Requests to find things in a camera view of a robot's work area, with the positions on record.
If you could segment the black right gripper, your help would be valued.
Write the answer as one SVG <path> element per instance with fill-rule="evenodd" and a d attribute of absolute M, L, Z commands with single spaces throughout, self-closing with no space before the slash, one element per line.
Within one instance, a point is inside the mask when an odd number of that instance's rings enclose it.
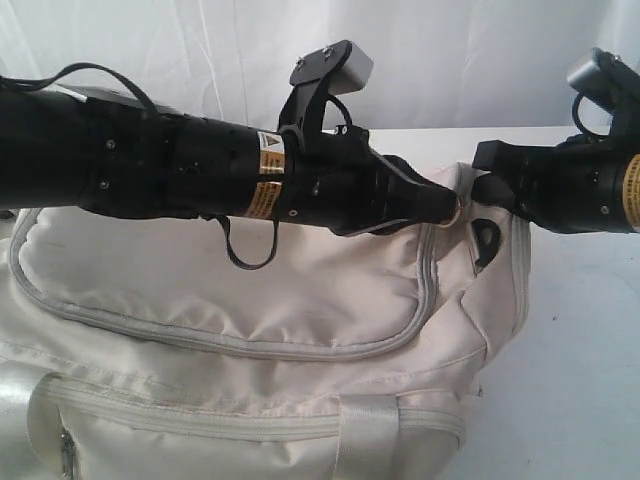
<path fill-rule="evenodd" d="M 628 142 L 621 138 L 554 147 L 483 141 L 472 167 L 488 173 L 474 180 L 471 199 L 518 210 L 554 233 L 626 233 L 622 179 L 627 165 Z"/>

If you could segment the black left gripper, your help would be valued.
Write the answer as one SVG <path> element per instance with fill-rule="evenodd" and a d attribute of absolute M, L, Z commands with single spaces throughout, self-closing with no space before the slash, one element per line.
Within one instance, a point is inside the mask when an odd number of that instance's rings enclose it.
<path fill-rule="evenodd" d="M 287 155 L 277 201 L 281 222 L 335 235 L 389 235 L 394 225 L 447 225 L 459 213 L 454 190 L 424 178 L 398 156 L 372 153 L 366 129 L 340 125 L 336 134 L 305 139 L 287 126 L 279 134 Z"/>

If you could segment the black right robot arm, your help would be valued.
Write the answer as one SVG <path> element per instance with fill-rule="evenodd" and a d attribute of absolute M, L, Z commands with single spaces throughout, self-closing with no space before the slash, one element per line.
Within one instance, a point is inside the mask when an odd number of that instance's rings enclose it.
<path fill-rule="evenodd" d="M 591 141 L 574 135 L 556 146 L 485 141 L 472 167 L 472 199 L 504 208 L 559 234 L 639 231 L 639 138 Z"/>

